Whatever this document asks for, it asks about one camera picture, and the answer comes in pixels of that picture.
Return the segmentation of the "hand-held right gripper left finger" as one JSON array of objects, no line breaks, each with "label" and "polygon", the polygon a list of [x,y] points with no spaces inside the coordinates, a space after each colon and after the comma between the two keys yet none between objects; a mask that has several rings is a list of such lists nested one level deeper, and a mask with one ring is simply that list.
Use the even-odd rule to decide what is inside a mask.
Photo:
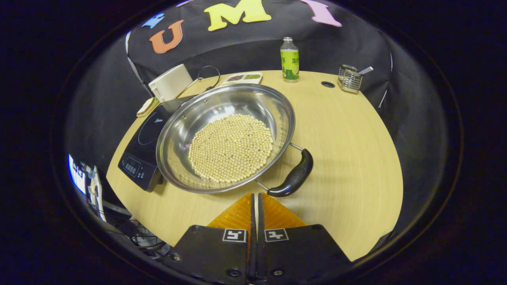
[{"label": "hand-held right gripper left finger", "polygon": [[170,267],[211,285],[247,285],[256,279],[255,197],[247,194],[209,226],[190,226],[170,250]]}]

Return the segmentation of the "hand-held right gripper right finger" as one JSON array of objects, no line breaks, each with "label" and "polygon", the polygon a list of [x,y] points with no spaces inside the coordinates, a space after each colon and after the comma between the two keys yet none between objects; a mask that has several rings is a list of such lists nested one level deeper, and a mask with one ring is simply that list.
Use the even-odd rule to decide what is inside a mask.
[{"label": "hand-held right gripper right finger", "polygon": [[268,229],[268,196],[258,195],[257,283],[317,285],[352,265],[320,224]]}]

